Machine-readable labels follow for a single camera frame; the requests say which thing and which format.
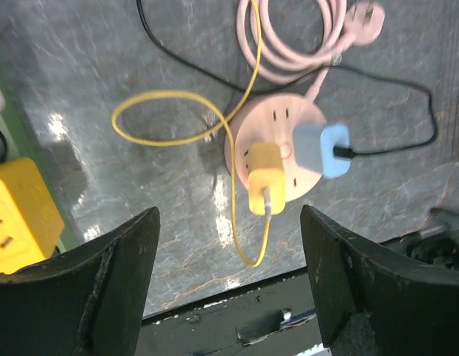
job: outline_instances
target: yellow cable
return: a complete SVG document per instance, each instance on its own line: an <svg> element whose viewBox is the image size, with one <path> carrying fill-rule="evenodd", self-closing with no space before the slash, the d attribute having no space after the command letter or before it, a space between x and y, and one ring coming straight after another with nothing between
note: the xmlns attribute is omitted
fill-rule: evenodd
<svg viewBox="0 0 459 356"><path fill-rule="evenodd" d="M169 146L179 146L179 145L186 145L188 143L193 143L203 139L211 134L214 134L220 128L224 127L228 134L229 144L231 146L231 224L232 224L232 231L233 231L233 240L234 245L236 246L237 253L240 255L242 260L247 263L250 267L257 267L263 260L265 256L265 251L267 249L268 243L268 231L270 228L270 221L271 218L268 217L265 219L265 227L264 227L264 235L262 239L262 247L260 249L259 257L255 262L250 261L242 251L239 240L237 239L237 230L236 230L236 158L235 158L235 144L234 138L232 136L231 129L229 128L228 122L236 116L237 112L240 108L244 105L245 101L247 100L249 93L254 86L256 81L257 72L260 66L260 59L262 55L262 28L260 24L260 14L259 8L257 6L256 0L251 0L252 9L256 16L256 23L257 23L257 57L256 57L256 64L254 66L254 72L252 73L251 80L249 81L248 87L245 89L244 95L242 96L239 103L236 107L232 110L232 112L224 117L221 111L216 107L215 104L206 99L204 96L201 96L197 93L192 93L189 91L181 91L181 90L158 90L158 91L147 91L145 93L137 94L132 96L131 98L125 100L121 103L116 110L112 113L112 127L113 129L123 138L133 143L138 143L140 145L147 145L147 146L154 146L154 147L169 147ZM158 100L158 99L189 99L195 102L199 102L212 110L218 119L221 121L219 124L213 126L209 130L199 133L195 136L185 137L184 139L172 139L166 141L155 141L152 139L139 139L137 137L131 136L128 133L125 133L120 129L117 125L117 119L119 115L136 104L141 102L146 102L149 100Z"/></svg>

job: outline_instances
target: gray tabletop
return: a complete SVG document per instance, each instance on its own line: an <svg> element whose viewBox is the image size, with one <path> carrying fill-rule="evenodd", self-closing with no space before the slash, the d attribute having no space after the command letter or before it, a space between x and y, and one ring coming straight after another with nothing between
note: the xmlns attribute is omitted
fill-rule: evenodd
<svg viewBox="0 0 459 356"><path fill-rule="evenodd" d="M143 2L167 46L247 83L251 71L234 29L236 0ZM0 1L0 70L76 233L88 241L145 208L156 205L161 212L145 315L304 266L303 204L376 241L419 228L429 208L445 200L459 205L459 171L449 163L448 129L459 105L458 83L453 85L459 70L459 1L381 3L386 23L380 38L350 49L343 61L433 87L439 141L407 154L356 159L344 177L321 180L273 219L267 257L252 269L231 242L224 135L185 147L148 148L123 140L110 125L112 110L144 90L192 90L222 109L239 95L160 53L142 30L134 0ZM317 46L321 20L315 1L273 1L270 11L277 32L294 48ZM456 40L446 41L448 35ZM268 85L257 82L259 88ZM414 142L431 132L421 94L335 70L317 104L329 122L349 125L359 149ZM216 123L208 110L180 100L140 105L122 120L132 134L154 139L188 136ZM263 221L250 214L247 199L238 185L240 238L254 256Z"/></svg>

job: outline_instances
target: pink cable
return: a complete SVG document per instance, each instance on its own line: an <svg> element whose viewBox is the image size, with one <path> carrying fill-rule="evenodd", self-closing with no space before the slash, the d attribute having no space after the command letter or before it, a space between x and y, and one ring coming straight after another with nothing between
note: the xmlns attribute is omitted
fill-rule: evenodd
<svg viewBox="0 0 459 356"><path fill-rule="evenodd" d="M264 65L260 65L259 75L273 83L286 84L309 73L316 67L332 63L336 56L339 56L353 44L354 36L351 33L342 35L343 23L346 17L346 0L317 0L323 16L324 34L321 48L312 55L298 53L283 43L272 27L268 14L268 0L257 1L259 2L262 31L270 46L277 51L275 53L266 45L265 41L262 41L262 56L275 68L296 72L295 74L279 74L269 70ZM249 47L245 33L245 14L247 13L248 3L249 0L241 0L237 9L237 38L245 59L254 68L256 59ZM254 11L251 11L251 32L254 41L257 41L257 25ZM306 94L308 100L314 101L316 99L327 73L328 69L322 70L318 74Z"/></svg>

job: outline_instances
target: yellow cube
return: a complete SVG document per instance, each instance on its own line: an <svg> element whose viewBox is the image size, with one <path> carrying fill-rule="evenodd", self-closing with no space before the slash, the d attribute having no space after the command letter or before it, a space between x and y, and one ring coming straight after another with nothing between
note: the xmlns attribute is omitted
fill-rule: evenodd
<svg viewBox="0 0 459 356"><path fill-rule="evenodd" d="M272 142L255 143L249 148L249 209L253 214L264 215L264 189L271 192L272 214L285 207L285 172L280 148Z"/></svg>
<svg viewBox="0 0 459 356"><path fill-rule="evenodd" d="M0 272L50 257L64 226L31 159L0 164Z"/></svg>

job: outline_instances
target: yellow plug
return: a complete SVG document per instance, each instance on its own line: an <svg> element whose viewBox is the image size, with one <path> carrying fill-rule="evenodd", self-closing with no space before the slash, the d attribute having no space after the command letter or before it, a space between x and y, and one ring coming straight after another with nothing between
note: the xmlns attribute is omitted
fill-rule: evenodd
<svg viewBox="0 0 459 356"><path fill-rule="evenodd" d="M64 226L31 159L0 164L0 272L50 257Z"/></svg>
<svg viewBox="0 0 459 356"><path fill-rule="evenodd" d="M271 214L279 214L285 207L285 172L279 146L271 142L255 143L249 148L249 208L253 214L265 215L270 193Z"/></svg>

